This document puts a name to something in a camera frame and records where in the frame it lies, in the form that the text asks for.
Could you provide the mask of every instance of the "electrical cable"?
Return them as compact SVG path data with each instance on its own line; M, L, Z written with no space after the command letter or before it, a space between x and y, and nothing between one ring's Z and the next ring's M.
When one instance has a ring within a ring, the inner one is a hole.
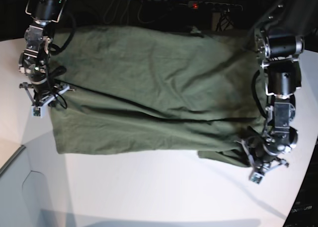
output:
M167 17L167 15L168 15L168 13L165 13L164 15L158 17L158 18L155 19L155 20L144 22L144 21L142 21L142 20L140 19L140 13L141 13L142 8L143 8L143 4L140 5L139 10L138 10L138 13L137 13L137 19L138 19L138 21L139 21L141 24L154 23L154 22L156 22L156 21L158 21L158 20L161 20L161 19Z
M75 21L75 18L74 16L69 12L67 11L66 12L66 15L71 19L71 22L72 22L72 30L70 32L70 35L69 37L67 38L67 40L65 41L65 43L63 44L62 47L59 47L58 45L56 44L52 44L51 45L51 48L54 49L54 51L51 51L51 54L53 56L56 56L58 54L60 54L61 52L63 52L67 47L68 45L70 44L70 42L72 41L74 35L75 35L75 32L76 32L76 21Z
M220 19L219 19L219 22L218 22L218 24L217 24L217 26L216 26L215 31L221 31L221 32L222 32L222 22L223 22L225 19L226 19L226 16L225 16L223 13L221 13Z
M258 99L257 93L256 93L256 80L259 77L259 75L260 75L260 71L258 70L253 76L252 83L251 83L252 96L253 96L253 99L254 99L254 101L256 103L256 106L257 106L260 114L264 118L267 118L267 115L266 115L266 113L265 113L265 111L264 111L264 109L263 109L263 107L262 107L262 105L261 105L261 103L260 103L260 101Z
M106 21L106 16L109 14L109 12L110 12L111 8L113 7L115 1L116 1L116 0L112 0L112 2L110 3L108 9L105 11L105 13L104 13L104 15L103 15L103 22L104 22L104 24L107 24L107 25L108 25L108 24L111 24L111 23L116 19L116 15L117 15L118 8L119 8L119 5L120 5L121 0L118 1L118 4L117 4L117 6L116 6L116 8L115 8L114 15L113 15L113 17L111 18L111 20L110 20L110 21Z
M228 15L225 17L225 19L230 23L232 27L234 27L234 24L232 23L231 18L229 18Z
M123 23L123 18L124 18L124 16L125 16L126 13L127 13L127 22L126 22L126 25L129 24L129 5L130 5L130 2L131 2L131 0L128 0L128 1L127 1L127 7L125 8L125 10L124 10L124 12L123 12L123 15L121 15L121 17L120 17L120 24Z
M225 31L225 29L223 29L223 27L224 27L226 24L228 24L228 23L229 23L229 22L226 21L226 19L224 18L223 23L221 23L222 31Z
M246 39L245 39L245 42L242 46L243 50L248 50L248 45L249 45L249 42L250 42L250 38L251 36L253 35L254 33L254 30L263 22L263 21L266 21L268 16L278 7L279 4L282 3L283 0L277 0L274 5L272 7L270 7L267 12L261 16L257 21L256 23L252 26L252 28L248 31L247 33L247 36L246 36Z
M230 25L231 25L231 23L228 22L227 25L226 25L225 28L224 28L224 31L226 31L226 29L227 29Z
M197 5L199 5L199 4L201 4L201 3L205 3L205 2L207 2L207 1L209 1L209 0L205 0L205 1L199 2L199 3L197 3L196 5L194 5L194 6L192 6L192 7L189 7L189 8L194 8L194 7L196 7ZM188 6L188 4L185 4L185 3L178 3L177 5L186 5L186 6ZM167 13L161 15L160 17L158 17L158 18L156 18L156 19L154 19L154 20L145 22L145 21L142 21L141 18L140 18L140 13L141 13L142 8L143 8L143 3L141 3L141 6L139 7L138 13L137 13L137 20L138 20L141 24L151 24L151 23L154 23L154 22L156 22L156 21L158 21L158 20L161 20L161 19L167 17L167 16L169 15L169 13L171 13L171 12L173 11L173 9L174 9L174 8L172 8L171 11L169 11L169 12L167 12Z
M46 73L46 82L47 82L47 84L48 84L48 88L49 88L50 93L54 96L55 100L61 105L61 107L62 107L63 109L67 109L67 108L68 108L68 104L67 104L67 102L65 101L65 99L64 99L58 92L57 92L57 93L54 93L53 90L52 90L52 87L51 87L51 84L50 84L50 76L49 76L48 68L45 69L45 73ZM61 101L57 98L56 95L58 95L59 97L62 98L62 100L63 100L63 102L64 102L65 105L63 105L63 104L61 103Z

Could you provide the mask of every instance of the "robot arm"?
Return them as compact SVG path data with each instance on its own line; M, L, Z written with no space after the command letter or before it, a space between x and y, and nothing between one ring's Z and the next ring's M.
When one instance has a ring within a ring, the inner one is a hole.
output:
M31 84L20 84L32 101L33 116L43 116L43 107L70 89L55 82L55 77L66 72L64 67L50 70L50 56L65 49L54 45L54 24L58 23L68 0L29 0L26 13L33 23L25 32L26 49L19 60L20 71ZM261 66L255 75L266 77L268 102L264 128L257 133L249 128L249 136L241 140L242 147L253 167L250 180L260 183L265 174L288 162L279 158L296 147L298 134L290 126L296 112L294 93L301 87L299 55L304 51L304 36L317 27L318 0L278 0L273 8L257 22L255 43ZM34 97L28 89L34 89Z
M58 101L64 108L67 104L60 101L61 95L70 89L68 85L61 86L55 82L55 78L66 72L64 67L50 70L51 55L63 50L53 44L55 23L60 21L68 0L29 0L25 12L33 18L33 23L26 30L24 38L26 48L19 59L19 70L28 76L31 84L20 84L24 88L32 102L32 115L43 117L44 107L53 100ZM34 96L29 92L34 89Z
M250 180L258 184L272 169L288 167L278 155L297 144L298 134L290 123L296 112L294 93L301 87L299 55L304 36L317 26L318 0L282 0L266 16L255 28L257 59L266 77L266 120L260 134L250 128L250 136L241 141L253 167Z

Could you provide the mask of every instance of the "green cloth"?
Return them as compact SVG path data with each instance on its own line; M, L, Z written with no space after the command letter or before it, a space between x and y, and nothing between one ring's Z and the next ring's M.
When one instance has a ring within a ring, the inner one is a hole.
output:
M68 34L56 35L62 45ZM90 27L51 66L76 88L51 109L59 153L198 150L248 166L235 141L263 119L251 95L255 54L238 38L181 36L136 27ZM265 92L257 91L262 103Z

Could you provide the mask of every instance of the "black cylindrical motor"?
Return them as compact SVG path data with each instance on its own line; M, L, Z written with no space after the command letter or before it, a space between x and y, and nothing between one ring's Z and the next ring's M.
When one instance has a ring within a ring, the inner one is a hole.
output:
M278 156L277 150L275 150L271 145L267 143L259 143L255 148L256 160L261 160L263 163L270 163Z
M28 74L28 78L32 83L34 90L40 94L45 95L50 92L48 82L53 86L52 79L47 80L47 76L45 73L36 70L35 65L30 67L31 72Z
M58 16L59 2L56 0L39 0L34 14L34 19L40 21L51 21Z
M296 37L271 38L269 39L269 47L270 58L293 55L296 53Z
M286 97L296 91L296 68L292 61L271 63L267 68L268 92L276 96Z

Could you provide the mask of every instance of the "white table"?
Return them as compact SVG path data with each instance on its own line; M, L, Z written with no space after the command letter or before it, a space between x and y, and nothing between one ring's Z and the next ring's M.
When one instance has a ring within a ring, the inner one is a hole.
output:
M18 89L25 80L17 70L23 49L22 39L0 43L0 97L6 97L0 106L0 138L27 145L31 169L46 176L47 185L34 179L38 189L49 193L39 197L40 205L56 216L60 226L67 213L72 213L79 227L110 220L129 221L121 226L132 226L131 221L160 222L167 227L283 225L318 135L318 109L311 90L318 83L311 76L318 55L302 55L303 88L296 93L293 123L299 141L284 156L290 167L278 168L256 185L248 181L250 168L199 159L195 151L58 155L50 120L31 119L31 103L25 91Z

